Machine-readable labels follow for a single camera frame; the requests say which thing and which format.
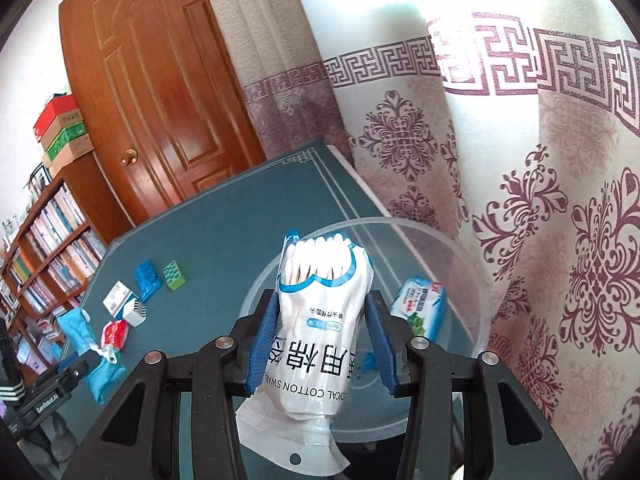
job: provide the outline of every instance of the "white small box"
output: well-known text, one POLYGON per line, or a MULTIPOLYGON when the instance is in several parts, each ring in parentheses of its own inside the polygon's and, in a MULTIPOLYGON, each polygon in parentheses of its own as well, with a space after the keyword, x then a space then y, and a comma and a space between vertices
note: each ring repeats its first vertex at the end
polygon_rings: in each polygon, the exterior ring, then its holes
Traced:
POLYGON ((138 326, 146 319, 146 306, 134 294, 122 307, 122 319, 131 326, 138 326))
POLYGON ((122 319, 122 307, 136 295, 122 282, 116 282, 102 304, 115 319, 122 319))

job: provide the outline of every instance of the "green patterned box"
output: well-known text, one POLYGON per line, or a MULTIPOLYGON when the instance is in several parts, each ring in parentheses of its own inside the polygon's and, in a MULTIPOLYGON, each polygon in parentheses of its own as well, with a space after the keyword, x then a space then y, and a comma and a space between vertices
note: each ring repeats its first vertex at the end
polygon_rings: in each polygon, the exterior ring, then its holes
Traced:
POLYGON ((68 126, 61 130, 47 150, 49 160, 55 159, 56 155, 65 147, 66 143, 70 140, 76 139, 77 137, 83 136, 85 133, 86 128, 84 127, 84 123, 73 124, 72 126, 68 126))
POLYGON ((164 273, 166 284, 171 290, 177 290, 186 283, 186 280, 180 272, 178 264, 175 263, 175 260, 167 265, 162 272, 164 273))

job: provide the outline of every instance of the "wooden door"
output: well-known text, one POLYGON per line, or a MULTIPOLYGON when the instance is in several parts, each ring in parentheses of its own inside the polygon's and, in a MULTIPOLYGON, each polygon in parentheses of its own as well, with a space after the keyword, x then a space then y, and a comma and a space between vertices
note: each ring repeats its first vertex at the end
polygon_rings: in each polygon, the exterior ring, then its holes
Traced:
POLYGON ((65 0, 60 34, 98 160, 136 224, 264 160, 209 0, 65 0))

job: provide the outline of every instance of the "curtain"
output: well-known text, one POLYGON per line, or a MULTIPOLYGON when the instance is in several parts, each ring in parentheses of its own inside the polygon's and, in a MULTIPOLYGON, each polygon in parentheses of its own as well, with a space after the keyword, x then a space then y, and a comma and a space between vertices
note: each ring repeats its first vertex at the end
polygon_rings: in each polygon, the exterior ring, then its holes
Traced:
POLYGON ((351 160, 300 0, 210 0, 267 158, 315 139, 351 160))
POLYGON ((609 0, 301 0, 356 170, 466 249, 585 479, 640 418, 640 45, 609 0))

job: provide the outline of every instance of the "clear plastic bowl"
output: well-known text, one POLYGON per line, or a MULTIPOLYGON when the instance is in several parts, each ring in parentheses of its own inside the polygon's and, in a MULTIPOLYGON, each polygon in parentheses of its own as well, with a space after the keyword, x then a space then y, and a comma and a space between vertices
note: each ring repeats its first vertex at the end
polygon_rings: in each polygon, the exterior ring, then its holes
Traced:
MULTIPOLYGON (((449 352, 475 357, 489 337, 492 311, 486 286, 455 242, 428 225, 399 218, 359 218, 330 225, 306 238, 345 232, 364 247, 374 263, 372 289, 391 304, 409 278, 421 276, 444 285, 448 308, 436 342, 449 352)), ((275 288, 280 255, 267 265, 244 298, 240 316, 255 309, 265 288, 275 288)), ((332 422, 337 442, 373 442, 406 431, 409 399, 394 399, 376 370, 363 370, 371 350, 369 334, 361 324, 356 345, 355 374, 350 391, 332 422)))

